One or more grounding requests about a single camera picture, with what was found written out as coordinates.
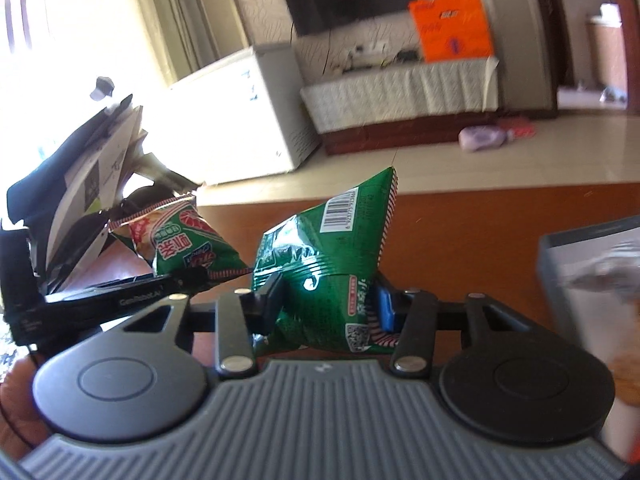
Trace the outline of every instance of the black circular disc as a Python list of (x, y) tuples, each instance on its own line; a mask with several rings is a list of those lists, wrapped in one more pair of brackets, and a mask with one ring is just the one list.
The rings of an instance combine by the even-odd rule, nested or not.
[(440, 373), (451, 411), (485, 435), (527, 445), (561, 444), (595, 434), (614, 399), (606, 366), (552, 338), (494, 333)]
[(110, 332), (42, 365), (33, 397), (45, 420), (77, 440), (109, 444), (185, 421), (207, 391), (199, 362), (156, 334)]

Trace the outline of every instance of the orange shopping bag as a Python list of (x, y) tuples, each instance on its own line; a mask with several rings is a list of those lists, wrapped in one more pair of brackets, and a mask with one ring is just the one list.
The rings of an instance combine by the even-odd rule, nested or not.
[(494, 54), (482, 0), (415, 0), (409, 11), (427, 62)]

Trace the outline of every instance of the window bar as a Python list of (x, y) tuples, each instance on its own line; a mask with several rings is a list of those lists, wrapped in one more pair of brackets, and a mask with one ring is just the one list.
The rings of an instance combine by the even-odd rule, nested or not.
[(22, 31), (24, 32), (24, 42), (27, 48), (31, 49), (31, 32), (29, 30), (29, 19), (27, 17), (27, 0), (20, 0), (20, 10), (22, 11)]
[(15, 53), (14, 25), (11, 19), (11, 0), (4, 0), (4, 18), (6, 20), (6, 38), (9, 40), (9, 50)]

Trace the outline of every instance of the green snack bag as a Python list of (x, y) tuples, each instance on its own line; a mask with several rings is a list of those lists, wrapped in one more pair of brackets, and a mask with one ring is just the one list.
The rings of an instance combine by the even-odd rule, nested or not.
[(154, 274), (205, 267), (211, 283), (248, 274), (238, 252), (198, 214), (194, 197), (186, 197), (110, 223), (120, 240), (130, 238), (136, 253), (152, 263)]
[(387, 168), (358, 187), (292, 216), (262, 237), (254, 290), (272, 272), (288, 283), (286, 302), (258, 354), (310, 346), (390, 352), (397, 337), (380, 331), (366, 296), (393, 216), (398, 180)]

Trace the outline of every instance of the qr code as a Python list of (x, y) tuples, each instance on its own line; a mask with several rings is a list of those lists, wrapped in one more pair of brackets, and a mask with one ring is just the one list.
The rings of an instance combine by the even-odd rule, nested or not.
[(347, 323), (344, 326), (344, 335), (347, 338), (350, 351), (364, 352), (369, 348), (369, 327), (367, 325)]

